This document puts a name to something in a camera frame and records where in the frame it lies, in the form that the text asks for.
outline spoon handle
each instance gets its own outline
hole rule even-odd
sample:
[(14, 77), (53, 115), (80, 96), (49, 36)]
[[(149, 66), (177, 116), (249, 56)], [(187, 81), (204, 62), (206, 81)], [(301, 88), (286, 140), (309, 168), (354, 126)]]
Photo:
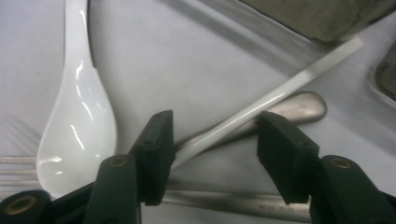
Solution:
[(286, 205), (277, 195), (167, 189), (164, 203), (308, 223), (309, 204)]
[(87, 10), (88, 0), (64, 0), (64, 68), (92, 66)]
[(323, 58), (317, 60), (315, 63), (290, 78), (281, 86), (264, 95), (258, 101), (226, 119), (219, 126), (203, 134), (196, 141), (191, 142), (189, 145), (182, 148), (177, 153), (177, 159), (175, 160), (172, 168), (176, 168), (185, 161), (188, 161), (198, 155), (228, 133), (231, 133), (239, 126), (258, 116), (261, 111), (275, 105), (300, 89), (303, 85), (330, 70), (333, 66), (337, 65), (346, 57), (360, 49), (362, 45), (363, 43), (361, 40), (358, 37), (355, 37), (337, 49), (334, 49)]

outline white surface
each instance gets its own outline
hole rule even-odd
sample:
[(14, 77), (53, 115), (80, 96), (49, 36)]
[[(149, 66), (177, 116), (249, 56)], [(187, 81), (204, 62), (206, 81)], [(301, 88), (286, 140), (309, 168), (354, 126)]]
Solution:
[[(129, 150), (150, 116), (175, 112), (175, 140), (227, 119), (326, 50), (263, 21), (256, 35), (204, 1), (97, 0), (92, 40), (98, 72)], [(367, 83), (396, 38), (396, 14), (360, 33), (364, 47), (304, 90), (328, 103), (325, 119), (300, 126), (320, 146), (357, 162), (379, 189), (396, 195), (396, 117)], [(43, 133), (63, 71), (63, 1), (0, 0), (0, 142), (21, 154), (4, 117)], [(201, 155), (172, 172), (197, 189), (276, 192), (255, 156), (256, 139)], [(162, 204), (144, 207), (144, 223), (286, 223)]]
[(37, 176), (59, 198), (95, 180), (100, 163), (115, 154), (113, 110), (92, 65), (87, 0), (65, 1), (61, 89), (37, 153)]

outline metal spoon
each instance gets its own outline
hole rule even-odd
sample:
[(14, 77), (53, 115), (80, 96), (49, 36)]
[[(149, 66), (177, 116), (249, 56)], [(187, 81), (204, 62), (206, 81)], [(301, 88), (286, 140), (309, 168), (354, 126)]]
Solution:
[[(326, 115), (327, 106), (326, 102), (318, 94), (312, 91), (299, 91), (286, 98), (279, 104), (269, 108), (267, 111), (277, 113), (295, 124), (302, 124), (322, 119)], [(195, 136), (187, 138), (187, 140), (180, 141), (178, 144), (176, 144), (176, 151), (182, 149), (186, 145), (189, 145), (198, 137), (202, 136), (203, 133), (216, 126), (217, 124), (198, 132)], [(241, 138), (253, 135), (256, 132), (256, 120), (252, 119), (225, 137), (221, 138), (216, 144), (209, 147), (206, 151), (227, 145)]]

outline spoon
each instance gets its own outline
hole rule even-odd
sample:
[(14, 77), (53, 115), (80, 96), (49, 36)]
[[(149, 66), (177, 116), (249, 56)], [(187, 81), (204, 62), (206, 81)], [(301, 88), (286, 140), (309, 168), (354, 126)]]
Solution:
[(64, 2), (63, 79), (36, 158), (40, 185), (54, 198), (91, 183), (117, 144), (114, 114), (92, 64), (88, 0)]
[(211, 147), (228, 133), (231, 133), (239, 126), (258, 116), (261, 111), (275, 105), (300, 89), (303, 85), (324, 74), (362, 46), (363, 42), (358, 37), (354, 37), (345, 44), (333, 49), (330, 53), (312, 63), (305, 70), (297, 73), (273, 91), (268, 92), (253, 104), (248, 105), (238, 113), (224, 120), (221, 124), (204, 133), (195, 141), (188, 143), (177, 152), (172, 169), (177, 168), (182, 163)]
[[(312, 91), (298, 91), (277, 105), (267, 109), (267, 111), (281, 115), (294, 124), (302, 124), (322, 119), (326, 115), (327, 106), (326, 102), (320, 95)], [(181, 150), (183, 147), (193, 141), (196, 141), (200, 136), (217, 125), (218, 124), (206, 128), (205, 130), (195, 134), (193, 137), (180, 141), (176, 144), (175, 150)], [(233, 132), (221, 138), (217, 143), (207, 148), (205, 151), (216, 147), (222, 147), (231, 142), (253, 135), (257, 133), (257, 130), (258, 126), (256, 125), (256, 120), (251, 119), (247, 123), (235, 129)]]

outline stainless steel utensil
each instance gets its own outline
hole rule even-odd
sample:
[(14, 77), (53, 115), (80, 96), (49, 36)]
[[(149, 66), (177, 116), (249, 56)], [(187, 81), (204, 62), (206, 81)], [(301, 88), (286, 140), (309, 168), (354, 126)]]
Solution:
[(285, 204), (279, 195), (167, 189), (163, 202), (220, 212), (309, 223), (309, 203)]
[[(326, 115), (327, 106), (326, 102), (318, 94), (312, 91), (299, 91), (294, 93), (281, 103), (271, 107), (267, 111), (277, 113), (287, 118), (294, 124), (302, 124), (322, 119)], [(212, 127), (198, 132), (194, 136), (188, 137), (186, 140), (180, 141), (180, 143), (176, 144), (176, 151), (182, 149), (190, 142), (195, 141), (198, 136), (211, 130), (217, 125), (218, 124), (213, 125)], [(248, 137), (255, 133), (257, 133), (257, 121), (255, 119), (252, 119), (237, 128), (235, 131), (220, 139), (216, 144), (209, 147), (206, 151), (230, 144), (231, 142), (237, 141), (244, 137)]]

